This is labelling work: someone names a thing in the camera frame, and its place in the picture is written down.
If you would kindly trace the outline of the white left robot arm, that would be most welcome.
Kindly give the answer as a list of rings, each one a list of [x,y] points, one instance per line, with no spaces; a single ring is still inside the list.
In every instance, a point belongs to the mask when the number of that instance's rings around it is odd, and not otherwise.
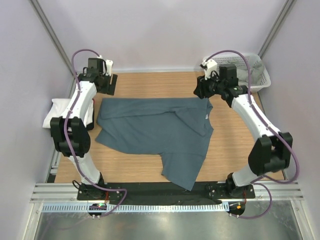
[[[76,87],[66,109],[50,120],[55,149],[72,161],[81,177],[77,188],[80,200],[101,200],[107,193],[89,152],[91,137],[85,116],[97,93],[114,95],[118,76],[112,73],[113,64],[101,56],[89,58],[82,73],[75,76]]]

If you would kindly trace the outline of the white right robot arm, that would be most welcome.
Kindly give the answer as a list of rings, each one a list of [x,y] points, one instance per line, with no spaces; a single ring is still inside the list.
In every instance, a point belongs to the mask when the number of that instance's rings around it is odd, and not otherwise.
[[[234,64],[217,64],[214,60],[204,61],[200,67],[203,76],[197,77],[194,94],[200,99],[221,96],[244,121],[254,145],[248,155],[248,164],[239,171],[230,173],[225,181],[225,192],[231,198],[238,198],[250,184],[289,167],[293,137],[281,132],[259,109],[251,92],[245,85],[239,85],[237,68]]]

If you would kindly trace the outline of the blue t shirt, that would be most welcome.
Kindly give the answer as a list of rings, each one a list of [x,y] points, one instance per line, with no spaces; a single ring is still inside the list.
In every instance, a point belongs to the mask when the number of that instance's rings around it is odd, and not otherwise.
[[[207,98],[104,98],[95,140],[125,154],[159,155],[161,174],[191,191],[214,132],[212,109]]]

